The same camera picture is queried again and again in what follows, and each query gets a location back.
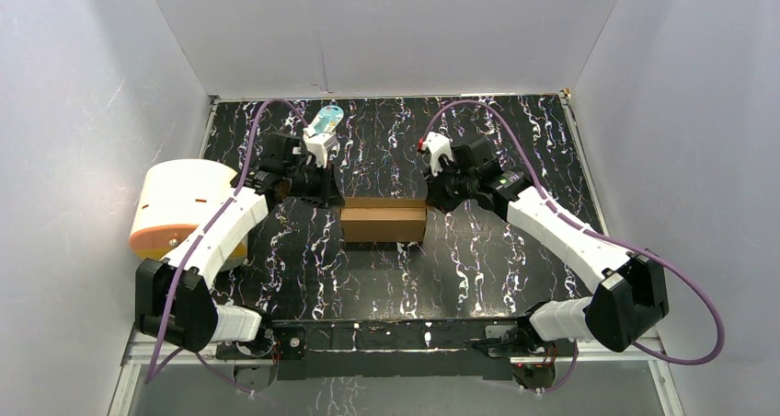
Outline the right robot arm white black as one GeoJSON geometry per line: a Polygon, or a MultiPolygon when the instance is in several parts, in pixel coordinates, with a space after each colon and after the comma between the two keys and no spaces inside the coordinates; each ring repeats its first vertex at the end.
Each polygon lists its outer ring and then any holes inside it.
{"type": "Polygon", "coordinates": [[[564,339],[594,340],[622,352],[668,315],[660,264],[594,237],[589,225],[551,208],[527,174],[502,168],[487,140],[454,145],[429,133],[418,150],[428,161],[429,207],[449,213],[465,201],[476,202],[536,239],[590,291],[575,300],[540,303],[519,318],[515,339],[525,352],[540,355],[564,339]]]}

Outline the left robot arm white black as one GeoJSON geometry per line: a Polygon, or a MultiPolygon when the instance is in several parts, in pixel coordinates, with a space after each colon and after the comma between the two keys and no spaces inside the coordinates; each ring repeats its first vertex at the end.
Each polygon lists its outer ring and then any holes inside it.
{"type": "Polygon", "coordinates": [[[206,202],[193,231],[158,258],[146,257],[135,272],[134,328],[180,350],[200,352],[212,343],[239,342],[253,357],[270,353],[273,330],[263,314],[244,306],[218,305],[212,299],[217,275],[234,250],[287,198],[319,208],[341,207],[345,200],[330,156],[338,146],[333,133],[263,136],[261,154],[249,159],[206,202]]]}

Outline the brown cardboard box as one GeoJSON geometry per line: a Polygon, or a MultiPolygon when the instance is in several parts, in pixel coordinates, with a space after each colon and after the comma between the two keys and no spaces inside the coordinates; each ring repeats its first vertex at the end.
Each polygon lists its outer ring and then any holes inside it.
{"type": "Polygon", "coordinates": [[[353,197],[338,213],[347,243],[421,243],[428,221],[428,207],[417,199],[353,197]]]}

